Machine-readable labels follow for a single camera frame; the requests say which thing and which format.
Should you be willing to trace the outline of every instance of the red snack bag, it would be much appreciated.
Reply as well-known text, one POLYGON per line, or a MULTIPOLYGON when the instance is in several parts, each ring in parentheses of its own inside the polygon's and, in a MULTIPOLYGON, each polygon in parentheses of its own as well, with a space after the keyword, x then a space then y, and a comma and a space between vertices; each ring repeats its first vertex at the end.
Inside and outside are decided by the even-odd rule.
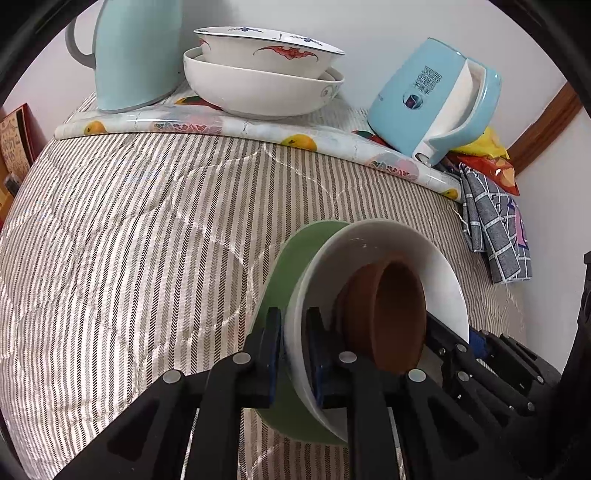
POLYGON ((485 177, 495 182, 500 188, 515 196, 519 196, 519 188, 515 183, 515 170, 513 165, 504 158, 472 157, 471 155, 458 155, 448 153, 449 158, 456 165, 463 163, 482 173, 485 177))

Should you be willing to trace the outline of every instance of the wooden trim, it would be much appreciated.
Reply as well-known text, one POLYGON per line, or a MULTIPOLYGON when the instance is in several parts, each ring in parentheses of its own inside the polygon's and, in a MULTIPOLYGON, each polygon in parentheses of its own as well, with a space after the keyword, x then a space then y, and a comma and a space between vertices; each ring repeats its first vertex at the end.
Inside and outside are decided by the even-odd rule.
POLYGON ((544 113, 508 149, 515 173, 519 174, 556 140, 583 105, 567 82, 544 113))

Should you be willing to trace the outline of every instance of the white bowl with blue rim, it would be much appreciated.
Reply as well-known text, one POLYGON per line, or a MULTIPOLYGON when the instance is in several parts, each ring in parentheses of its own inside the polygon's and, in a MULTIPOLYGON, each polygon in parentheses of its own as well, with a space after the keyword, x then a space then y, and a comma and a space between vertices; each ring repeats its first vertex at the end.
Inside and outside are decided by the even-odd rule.
POLYGON ((209 27, 195 33, 209 63, 310 79, 319 78, 334 59, 345 55, 328 43, 266 28, 209 27))

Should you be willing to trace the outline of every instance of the checkered towel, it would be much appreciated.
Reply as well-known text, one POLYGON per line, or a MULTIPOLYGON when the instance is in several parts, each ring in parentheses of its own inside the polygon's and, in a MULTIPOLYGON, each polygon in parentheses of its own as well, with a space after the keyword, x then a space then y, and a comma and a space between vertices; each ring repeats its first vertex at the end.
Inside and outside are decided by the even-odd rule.
POLYGON ((493 283, 531 278, 530 249, 514 198, 482 173, 460 164, 463 231, 468 248, 485 252, 493 283))

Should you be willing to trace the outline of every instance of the stacked bowls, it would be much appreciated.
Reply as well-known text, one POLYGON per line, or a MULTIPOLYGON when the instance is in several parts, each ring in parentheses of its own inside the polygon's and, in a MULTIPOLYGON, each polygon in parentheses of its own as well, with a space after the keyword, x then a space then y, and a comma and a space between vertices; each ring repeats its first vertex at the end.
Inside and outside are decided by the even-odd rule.
POLYGON ((252 27, 195 30, 200 47, 184 54, 189 85, 234 115, 278 119, 322 108, 344 78, 330 67, 342 50, 313 38, 252 27))
POLYGON ((284 353, 275 401, 259 414, 302 442, 344 443, 348 437, 346 412, 323 410, 313 393, 305 335, 310 308, 320 310, 325 329, 341 331, 348 347, 380 368, 401 372, 418 362, 435 381, 441 360, 423 345, 425 311, 469 339, 462 289, 445 256, 393 220, 324 220, 300 229, 279 253, 251 328, 264 324, 271 306, 282 312, 284 353))

